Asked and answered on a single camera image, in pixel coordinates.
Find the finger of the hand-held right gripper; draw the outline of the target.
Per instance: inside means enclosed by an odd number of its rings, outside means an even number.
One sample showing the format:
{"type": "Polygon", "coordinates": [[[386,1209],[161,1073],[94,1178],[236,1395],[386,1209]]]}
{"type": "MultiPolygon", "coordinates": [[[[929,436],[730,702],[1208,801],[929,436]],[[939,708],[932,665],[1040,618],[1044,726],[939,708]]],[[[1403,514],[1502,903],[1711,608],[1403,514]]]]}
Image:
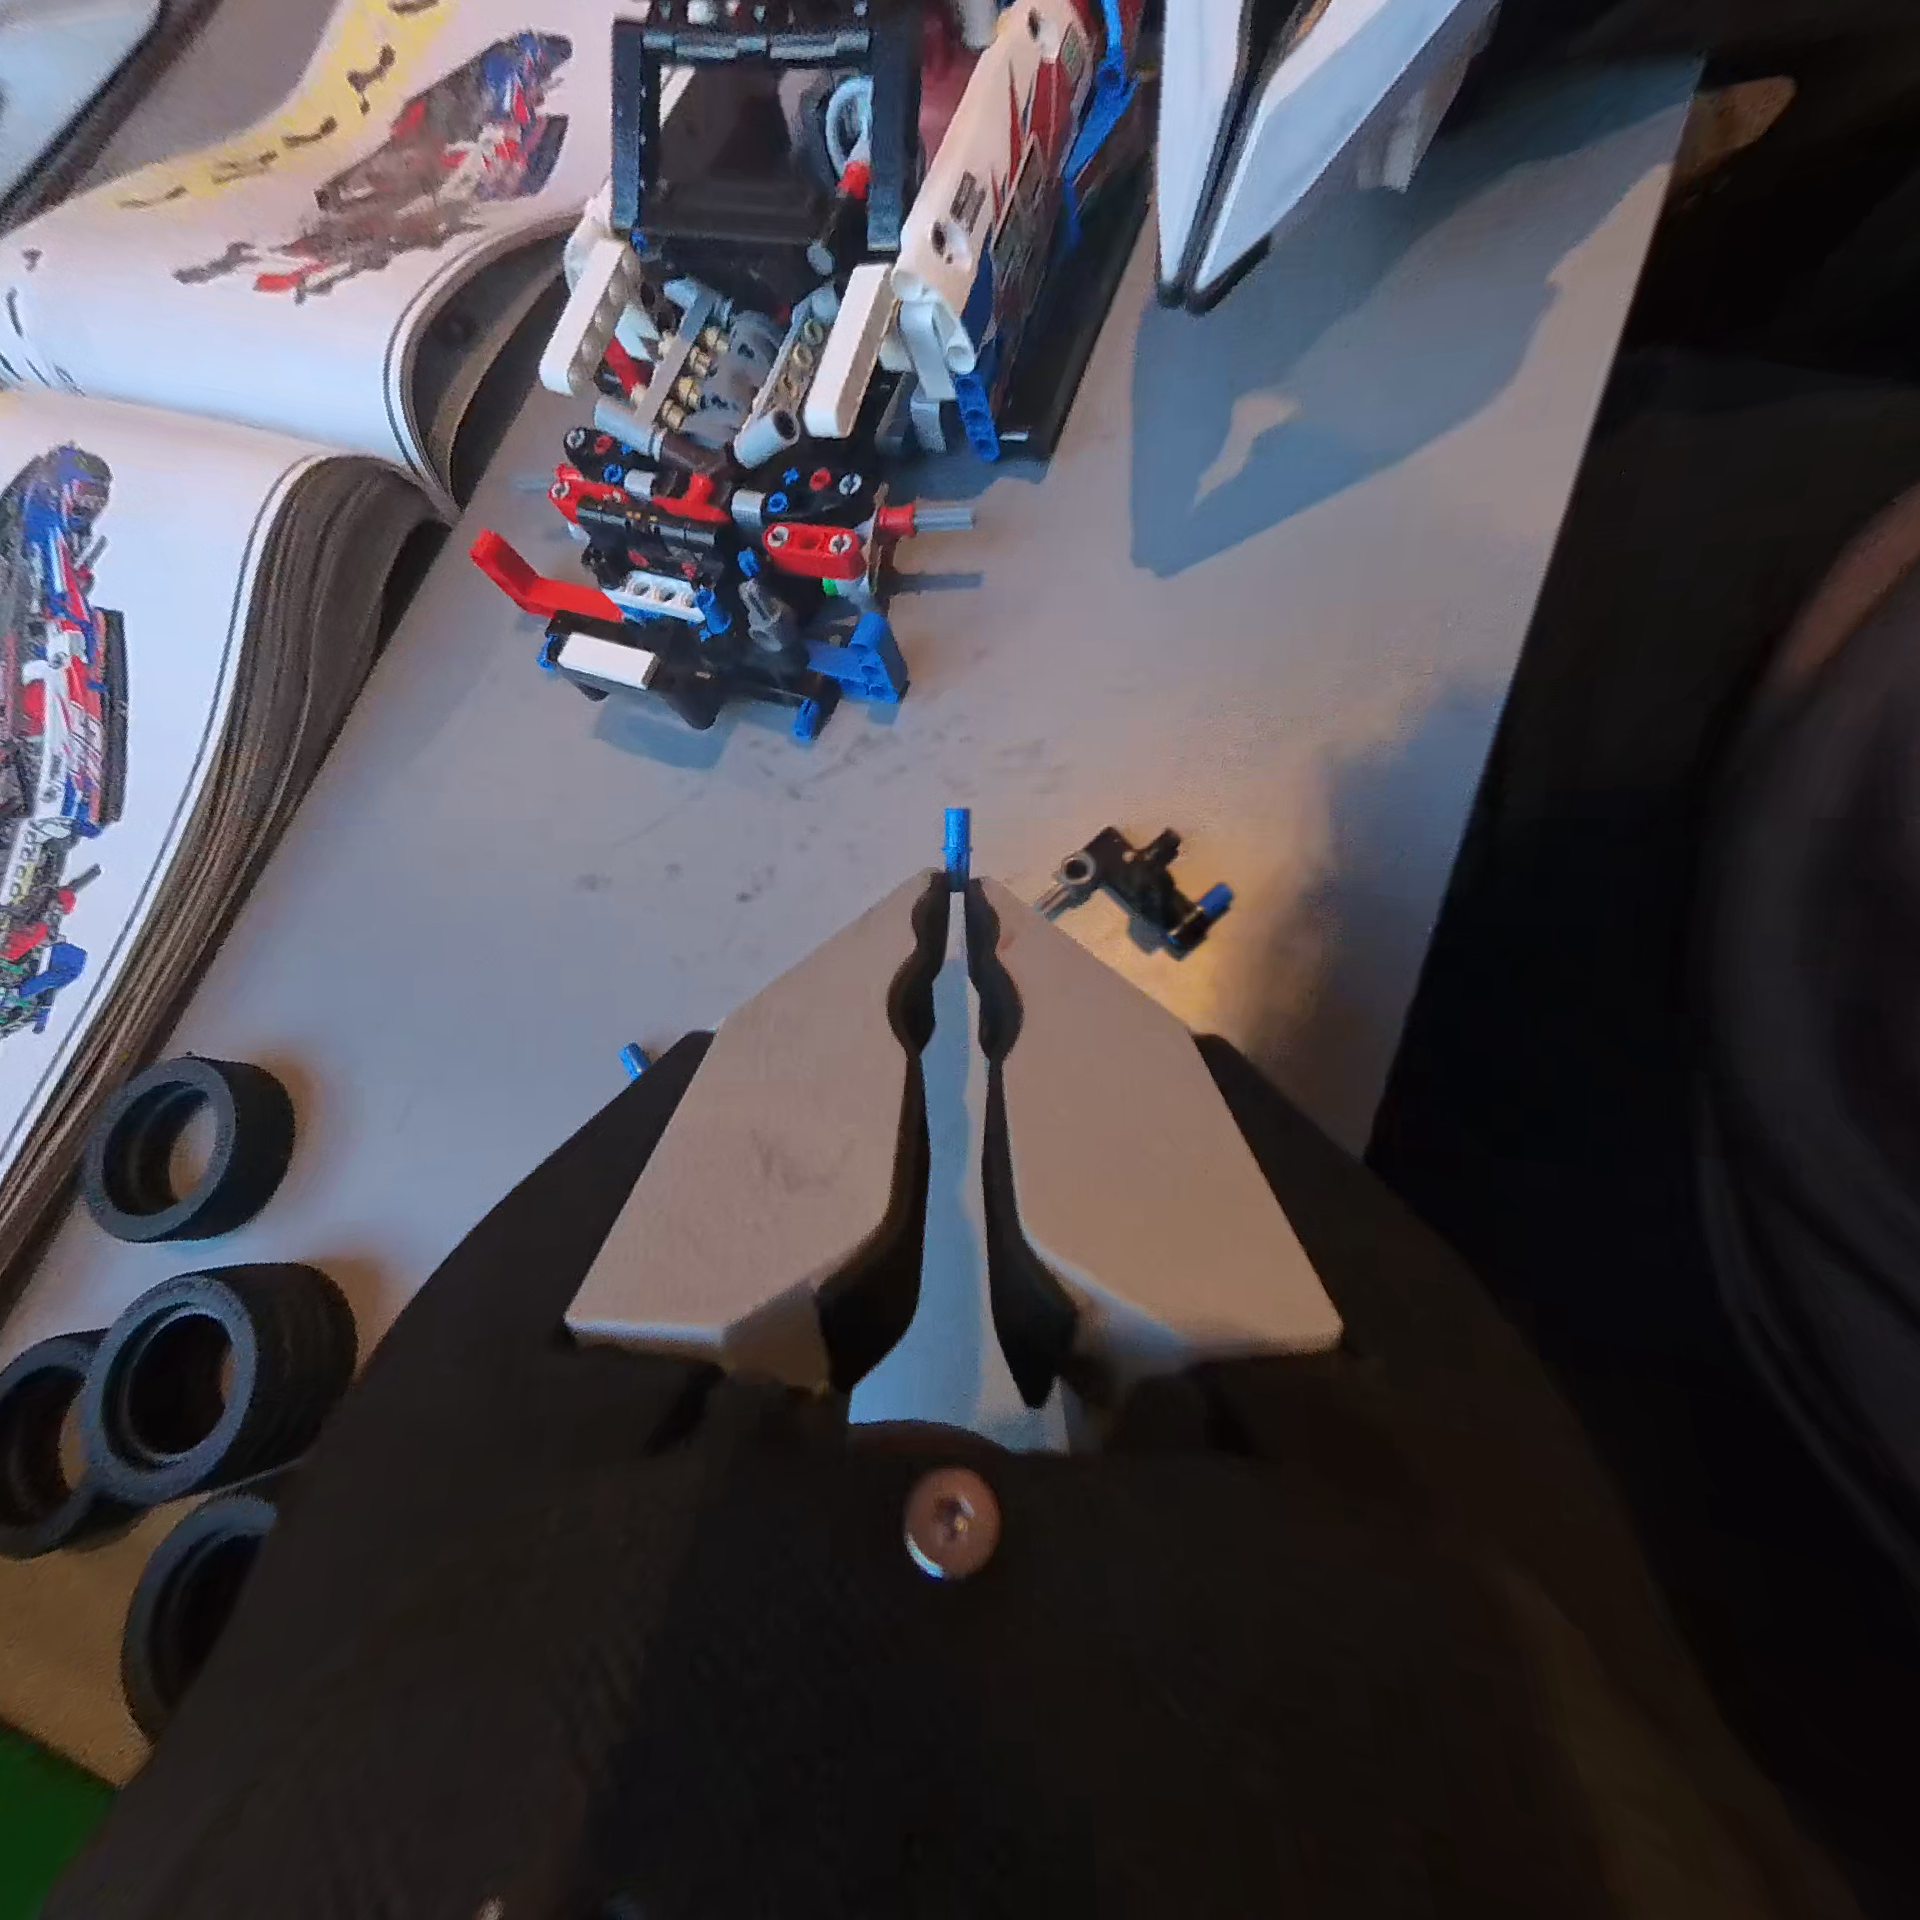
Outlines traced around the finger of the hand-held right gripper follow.
{"type": "Polygon", "coordinates": [[[1409,190],[1499,14],[1499,2],[1288,4],[1188,308],[1209,312],[1327,196],[1409,190]]]}
{"type": "Polygon", "coordinates": [[[1166,2],[1160,38],[1160,290],[1188,296],[1239,119],[1290,24],[1288,2],[1166,2]]]}

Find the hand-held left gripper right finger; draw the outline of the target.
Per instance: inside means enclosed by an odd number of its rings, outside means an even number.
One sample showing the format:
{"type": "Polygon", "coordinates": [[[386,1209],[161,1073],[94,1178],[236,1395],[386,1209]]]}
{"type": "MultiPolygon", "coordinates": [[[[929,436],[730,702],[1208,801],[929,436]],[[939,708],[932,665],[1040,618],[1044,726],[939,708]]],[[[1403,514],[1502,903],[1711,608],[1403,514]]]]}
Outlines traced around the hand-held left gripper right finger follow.
{"type": "Polygon", "coordinates": [[[964,910],[992,1323],[1023,1401],[1334,1353],[1342,1315],[1192,1028],[1001,883],[964,910]]]}

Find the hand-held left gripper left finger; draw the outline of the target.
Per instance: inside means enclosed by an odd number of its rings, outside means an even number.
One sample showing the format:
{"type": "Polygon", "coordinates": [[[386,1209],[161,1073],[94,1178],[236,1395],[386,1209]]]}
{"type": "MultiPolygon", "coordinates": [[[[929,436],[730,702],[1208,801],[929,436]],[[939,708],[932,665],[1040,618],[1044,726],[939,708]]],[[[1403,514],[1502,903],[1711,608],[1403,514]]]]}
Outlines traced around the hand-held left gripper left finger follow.
{"type": "Polygon", "coordinates": [[[586,1346],[854,1388],[922,1295],[929,873],[714,1032],[564,1316],[586,1346]]]}

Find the black angled brick beam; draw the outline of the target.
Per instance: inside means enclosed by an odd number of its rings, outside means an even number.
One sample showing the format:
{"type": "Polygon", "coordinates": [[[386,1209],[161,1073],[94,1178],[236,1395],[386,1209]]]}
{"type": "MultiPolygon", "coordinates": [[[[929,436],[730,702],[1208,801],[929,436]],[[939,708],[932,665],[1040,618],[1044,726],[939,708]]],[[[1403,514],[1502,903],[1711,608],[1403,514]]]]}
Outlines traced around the black angled brick beam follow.
{"type": "Polygon", "coordinates": [[[1154,875],[1139,872],[1137,854],[1151,840],[1137,844],[1114,825],[1094,835],[1089,846],[1094,846],[1099,859],[1097,889],[1114,897],[1126,908],[1129,922],[1151,934],[1162,950],[1187,955],[1208,939],[1209,928],[1194,924],[1195,902],[1174,878],[1174,864],[1169,868],[1170,884],[1162,887],[1153,884],[1154,875]]]}

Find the brick model race car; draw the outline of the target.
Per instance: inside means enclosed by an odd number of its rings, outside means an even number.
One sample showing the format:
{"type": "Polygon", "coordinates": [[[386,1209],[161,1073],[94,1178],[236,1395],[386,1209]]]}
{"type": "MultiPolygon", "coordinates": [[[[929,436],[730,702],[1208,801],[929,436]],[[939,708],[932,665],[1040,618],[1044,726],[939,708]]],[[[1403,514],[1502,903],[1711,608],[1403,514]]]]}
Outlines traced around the brick model race car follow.
{"type": "Polygon", "coordinates": [[[471,563],[542,670],[710,730],[908,692],[897,548],[964,534],[908,464],[1059,447],[1148,188],[1139,2],[641,4],[611,176],[540,380],[591,417],[546,500],[578,547],[471,563]]]}

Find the green plastic bin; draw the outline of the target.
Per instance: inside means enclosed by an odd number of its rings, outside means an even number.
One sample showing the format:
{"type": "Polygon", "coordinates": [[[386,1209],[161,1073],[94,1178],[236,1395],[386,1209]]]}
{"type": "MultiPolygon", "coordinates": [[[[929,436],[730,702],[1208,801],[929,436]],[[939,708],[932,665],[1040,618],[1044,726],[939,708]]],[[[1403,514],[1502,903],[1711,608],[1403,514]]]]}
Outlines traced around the green plastic bin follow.
{"type": "Polygon", "coordinates": [[[2,1916],[39,1916],[118,1790],[27,1736],[2,1727],[2,1916]]]}

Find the grey desk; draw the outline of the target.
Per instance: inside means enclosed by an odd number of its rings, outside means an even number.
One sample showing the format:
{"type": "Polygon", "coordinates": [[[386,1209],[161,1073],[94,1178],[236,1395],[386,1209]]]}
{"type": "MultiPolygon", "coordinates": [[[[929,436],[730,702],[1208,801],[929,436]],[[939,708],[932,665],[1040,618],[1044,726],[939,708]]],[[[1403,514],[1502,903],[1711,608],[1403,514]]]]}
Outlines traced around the grey desk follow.
{"type": "Polygon", "coordinates": [[[914,542],[897,715],[800,746],[598,708],[473,569],[552,566],[528,396],[166,1052],[278,1070],[292,1168],[209,1263],[296,1260],[363,1353],[622,1089],[938,858],[1031,898],[1089,833],[1236,903],[1187,963],[1063,928],[1362,1151],[1546,588],[1697,86],[1575,62],[1340,199],[1204,319],[1145,233],[1052,459],[962,464],[914,542]]]}

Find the black rubber tyre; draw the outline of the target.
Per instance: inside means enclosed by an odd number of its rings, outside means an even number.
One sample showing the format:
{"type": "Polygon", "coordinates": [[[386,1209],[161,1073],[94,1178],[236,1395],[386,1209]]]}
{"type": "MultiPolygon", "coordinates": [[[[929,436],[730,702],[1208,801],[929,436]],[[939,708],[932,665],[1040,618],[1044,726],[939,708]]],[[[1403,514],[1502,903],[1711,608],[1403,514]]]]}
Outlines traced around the black rubber tyre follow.
{"type": "Polygon", "coordinates": [[[201,1675],[278,1519],[272,1488],[241,1487],[195,1506],[152,1552],[119,1648],[121,1691],[148,1745],[201,1675]]]}
{"type": "Polygon", "coordinates": [[[296,1104],[274,1073],[178,1057],[110,1096],[82,1146],[81,1200],[123,1244],[227,1238],[272,1200],[296,1144],[296,1104]],[[174,1146],[195,1114],[210,1120],[209,1156],[177,1185],[174,1146]]]}
{"type": "Polygon", "coordinates": [[[60,1332],[2,1375],[2,1554],[31,1562],[118,1530],[126,1508],[89,1468],[81,1411],[102,1329],[60,1332]]]}
{"type": "Polygon", "coordinates": [[[115,1316],[87,1366],[87,1471],[131,1506],[278,1472],[314,1448],[354,1360],[353,1310],[311,1265],[163,1280],[115,1316]]]}

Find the person's black trousers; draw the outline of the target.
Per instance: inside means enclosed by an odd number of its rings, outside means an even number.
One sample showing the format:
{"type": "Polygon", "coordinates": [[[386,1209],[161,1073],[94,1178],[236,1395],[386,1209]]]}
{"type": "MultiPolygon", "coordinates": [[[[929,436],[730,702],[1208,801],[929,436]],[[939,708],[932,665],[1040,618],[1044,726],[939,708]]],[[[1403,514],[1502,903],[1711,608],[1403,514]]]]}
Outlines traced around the person's black trousers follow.
{"type": "Polygon", "coordinates": [[[1916,383],[1616,369],[1369,1162],[1559,1358],[1690,1322],[1690,934],[1716,774],[1793,616],[1916,486],[1916,383]]]}

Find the open instruction booklet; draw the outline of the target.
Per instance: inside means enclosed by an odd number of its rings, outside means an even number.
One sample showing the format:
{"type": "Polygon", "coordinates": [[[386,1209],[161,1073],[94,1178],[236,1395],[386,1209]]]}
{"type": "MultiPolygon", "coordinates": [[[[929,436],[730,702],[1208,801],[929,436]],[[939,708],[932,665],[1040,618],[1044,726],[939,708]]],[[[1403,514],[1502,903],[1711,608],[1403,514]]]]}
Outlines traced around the open instruction booklet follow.
{"type": "Polygon", "coordinates": [[[612,11],[161,4],[4,184],[4,1304],[536,385],[612,11]]]}

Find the white stand base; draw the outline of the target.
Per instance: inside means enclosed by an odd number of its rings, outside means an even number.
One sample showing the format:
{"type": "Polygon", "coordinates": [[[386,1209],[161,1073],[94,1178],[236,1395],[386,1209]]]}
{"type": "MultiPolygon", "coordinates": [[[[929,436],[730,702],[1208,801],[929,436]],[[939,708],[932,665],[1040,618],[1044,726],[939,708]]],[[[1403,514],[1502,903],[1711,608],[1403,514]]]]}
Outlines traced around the white stand base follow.
{"type": "Polygon", "coordinates": [[[148,38],[161,2],[2,4],[2,179],[11,185],[148,38]]]}

